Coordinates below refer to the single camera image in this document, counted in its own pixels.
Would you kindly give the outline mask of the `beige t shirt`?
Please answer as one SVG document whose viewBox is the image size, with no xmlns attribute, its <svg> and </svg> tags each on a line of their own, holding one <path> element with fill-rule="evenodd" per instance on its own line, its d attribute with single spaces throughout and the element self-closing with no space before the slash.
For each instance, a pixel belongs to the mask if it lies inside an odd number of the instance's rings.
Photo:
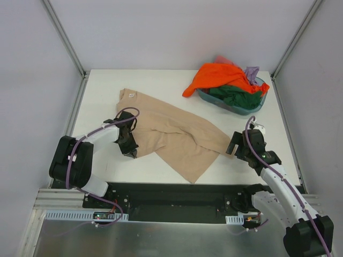
<svg viewBox="0 0 343 257">
<path fill-rule="evenodd" d="M 195 183 L 219 155 L 226 155 L 230 137 L 208 120 L 138 91 L 123 89 L 117 110 L 140 111 L 133 137 L 137 156 L 156 153 L 190 183 Z"/>
</svg>

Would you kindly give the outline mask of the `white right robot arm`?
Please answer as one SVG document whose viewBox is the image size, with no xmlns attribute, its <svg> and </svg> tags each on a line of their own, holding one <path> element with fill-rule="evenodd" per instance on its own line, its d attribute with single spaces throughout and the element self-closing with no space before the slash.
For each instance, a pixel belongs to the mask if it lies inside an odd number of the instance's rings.
<svg viewBox="0 0 343 257">
<path fill-rule="evenodd" d="M 328 216 L 321 216 L 300 191 L 289 181 L 280 158 L 266 151 L 263 134 L 246 128 L 234 132 L 227 153 L 248 163 L 267 183 L 243 189 L 231 200 L 231 206 L 242 213 L 262 212 L 275 222 L 283 233 L 283 244 L 289 256 L 331 256 L 334 224 Z"/>
</svg>

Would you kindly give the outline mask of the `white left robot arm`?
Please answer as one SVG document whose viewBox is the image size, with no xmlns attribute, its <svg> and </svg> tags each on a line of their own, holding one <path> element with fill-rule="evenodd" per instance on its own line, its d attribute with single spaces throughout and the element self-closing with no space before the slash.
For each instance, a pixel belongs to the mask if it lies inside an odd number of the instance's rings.
<svg viewBox="0 0 343 257">
<path fill-rule="evenodd" d="M 114 143 L 122 155 L 136 158 L 139 146 L 132 133 L 139 115 L 137 108 L 124 108 L 115 118 L 105 120 L 100 127 L 84 135 L 61 137 L 49 168 L 49 176 L 64 182 L 67 189 L 75 188 L 94 196 L 94 201 L 101 208 L 110 207 L 114 189 L 93 174 L 93 155 Z"/>
</svg>

